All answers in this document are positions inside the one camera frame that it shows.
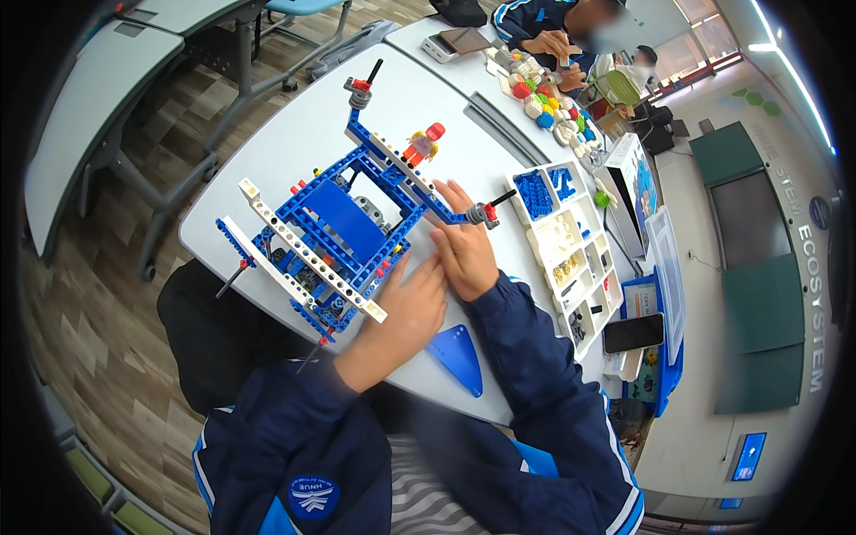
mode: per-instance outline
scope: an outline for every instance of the school uniform jacket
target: school uniform jacket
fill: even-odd
[[[576,0],[514,0],[500,5],[490,17],[500,39],[508,43],[508,49],[524,50],[520,41],[535,39],[542,31],[563,30],[565,14],[573,9]],[[556,59],[549,54],[536,54],[543,67],[556,70]],[[583,52],[571,59],[580,65],[580,70],[589,74],[597,60],[597,54]]]
[[[639,527],[643,496],[597,383],[529,288],[500,274],[469,307],[514,412],[517,441],[430,403],[413,434],[451,496],[493,533],[606,533]],[[211,533],[389,533],[390,449],[330,359],[257,369],[233,407],[209,415],[193,452]]]

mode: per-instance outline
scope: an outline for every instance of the lime green ball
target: lime green ball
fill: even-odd
[[[594,204],[600,206],[601,208],[606,208],[607,206],[609,206],[609,195],[604,192],[595,193]]]

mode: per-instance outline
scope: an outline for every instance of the red cap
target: red cap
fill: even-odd
[[[425,130],[425,134],[431,138],[431,141],[437,141],[446,134],[446,128],[439,122],[435,122]]]
[[[487,215],[488,221],[496,221],[496,207],[491,203],[484,205],[484,213]]]

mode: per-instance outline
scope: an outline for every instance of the hand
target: hand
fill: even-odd
[[[571,55],[568,35],[562,30],[543,30],[535,39],[520,41],[520,46],[530,54],[550,54],[557,60]]]
[[[448,185],[434,181],[434,186],[455,212],[462,213],[473,205],[455,181]],[[434,221],[434,226],[437,228],[428,235],[437,245],[446,277],[461,299],[472,303],[493,288],[499,278],[487,230],[483,224],[449,226]]]
[[[586,79],[586,73],[580,70],[579,63],[571,63],[567,70],[560,69],[559,74],[562,75],[562,83],[559,84],[559,91],[568,92],[574,89],[585,89],[588,84],[583,80]]]
[[[431,255],[404,284],[401,276],[410,253],[387,275],[377,299],[387,317],[382,324],[367,319],[360,333],[333,364],[342,381],[363,392],[383,381],[427,345],[443,326],[448,282],[440,256]]]

